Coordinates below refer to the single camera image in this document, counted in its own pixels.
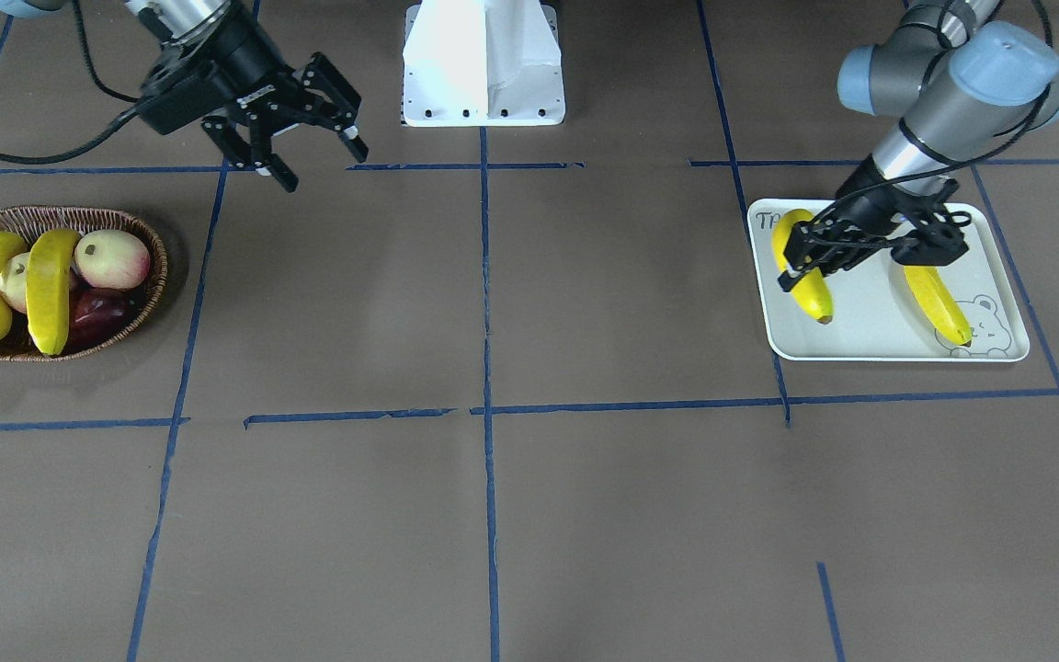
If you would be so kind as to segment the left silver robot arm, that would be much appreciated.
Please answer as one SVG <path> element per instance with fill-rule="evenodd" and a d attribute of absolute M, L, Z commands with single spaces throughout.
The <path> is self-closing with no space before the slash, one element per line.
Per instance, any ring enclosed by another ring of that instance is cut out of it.
<path fill-rule="evenodd" d="M 995 12 L 997 1 L 916 1 L 886 42 L 846 55 L 841 104 L 894 126 L 831 204 L 791 226 L 776 251 L 784 291 L 882 250 L 903 267 L 946 267 L 965 255 L 965 223 L 946 207 L 954 173 L 1059 120 L 1051 35 Z"/>

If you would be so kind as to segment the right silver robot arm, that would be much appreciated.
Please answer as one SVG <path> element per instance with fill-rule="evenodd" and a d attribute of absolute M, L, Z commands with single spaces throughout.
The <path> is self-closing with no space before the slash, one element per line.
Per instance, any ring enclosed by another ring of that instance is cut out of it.
<path fill-rule="evenodd" d="M 292 192 L 299 180 L 274 151 L 274 137 L 300 125 L 341 140 L 357 163 L 369 147 L 359 135 L 359 92 L 320 51 L 291 67 L 240 1 L 129 1 L 126 8 L 158 40 L 159 55 L 140 93 L 96 138 L 62 154 L 0 154 L 0 162 L 41 166 L 98 147 L 136 118 L 156 133 L 198 124 L 226 162 L 273 177 Z"/>

